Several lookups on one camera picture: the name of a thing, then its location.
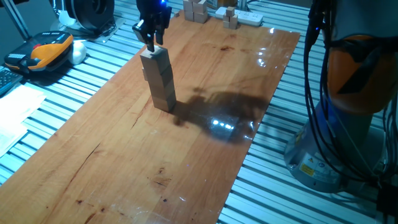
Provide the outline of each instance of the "small wooden block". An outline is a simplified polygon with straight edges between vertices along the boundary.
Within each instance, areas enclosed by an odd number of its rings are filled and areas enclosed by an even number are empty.
[[[193,13],[204,14],[207,11],[207,0],[201,0],[198,3],[193,2]]]
[[[225,22],[229,22],[229,16],[226,16],[226,13],[224,13],[224,15],[223,15],[223,21],[225,21]]]
[[[233,17],[235,15],[235,8],[231,6],[226,8],[225,14],[226,16]]]
[[[236,29],[238,26],[238,15],[229,18],[229,28]]]
[[[173,70],[172,66],[168,66],[161,75],[158,74],[150,74],[146,70],[147,78],[148,78],[148,84],[149,86],[161,86],[165,87],[167,84],[170,83],[170,81],[173,80]]]
[[[152,97],[152,101],[154,102],[154,107],[169,112],[173,109],[175,104],[177,103],[177,99],[175,97],[175,92],[173,92],[167,100],[162,100],[156,97]]]
[[[230,28],[230,29],[237,29],[237,28],[238,28],[238,25],[234,25],[234,24],[232,24],[232,23],[229,23],[229,28]]]
[[[229,22],[223,21],[224,28],[229,28]]]
[[[163,47],[155,46],[155,52],[145,49],[140,56],[147,78],[154,75],[159,76],[170,66],[169,52]]]
[[[174,81],[171,80],[166,86],[149,84],[150,94],[161,100],[166,100],[174,91]]]
[[[147,74],[146,74],[146,72],[145,72],[144,67],[142,68],[142,72],[143,72],[143,74],[144,74],[144,80],[145,80],[145,81],[148,81],[148,77],[147,77]]]
[[[193,18],[194,18],[193,12],[184,11],[184,15],[185,15],[185,20],[186,20],[186,21],[191,21],[191,22],[194,21],[194,20],[193,20]]]
[[[204,14],[195,13],[195,12],[194,12],[194,14],[195,14],[195,15],[194,15],[195,22],[204,24],[204,23],[207,21],[207,19],[208,19],[207,10],[205,11]]]
[[[182,3],[185,12],[193,12],[193,5],[191,1],[183,0]]]

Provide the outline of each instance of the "metal pole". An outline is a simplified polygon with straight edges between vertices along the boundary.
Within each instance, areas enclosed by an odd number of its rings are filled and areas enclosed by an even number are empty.
[[[248,0],[239,0],[238,9],[240,11],[247,11],[248,10]]]
[[[8,15],[10,16],[11,20],[17,27],[17,30],[21,34],[22,38],[27,41],[32,36],[29,34],[26,24],[22,18],[22,16],[19,14],[19,11],[17,9],[17,6],[14,4],[12,0],[1,0],[2,5],[6,9]]]

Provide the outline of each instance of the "keyboard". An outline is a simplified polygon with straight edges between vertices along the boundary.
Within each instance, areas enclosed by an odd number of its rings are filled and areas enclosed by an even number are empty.
[[[8,69],[4,68],[0,70],[0,96],[10,90],[16,83],[21,81],[22,78],[22,75],[10,72]]]

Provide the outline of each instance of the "white paper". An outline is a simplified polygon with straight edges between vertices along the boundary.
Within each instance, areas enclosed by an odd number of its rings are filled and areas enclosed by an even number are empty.
[[[21,123],[39,108],[44,99],[43,92],[21,84],[0,98],[0,157],[26,134],[27,128]]]
[[[18,85],[9,94],[0,98],[0,123],[22,123],[45,99],[43,92]]]
[[[27,132],[27,128],[18,123],[0,123],[0,157],[15,145]]]

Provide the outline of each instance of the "wooden board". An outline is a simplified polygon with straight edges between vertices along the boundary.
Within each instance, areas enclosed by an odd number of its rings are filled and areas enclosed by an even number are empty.
[[[164,37],[173,112],[139,52],[0,187],[0,223],[217,221],[299,34],[181,13]]]

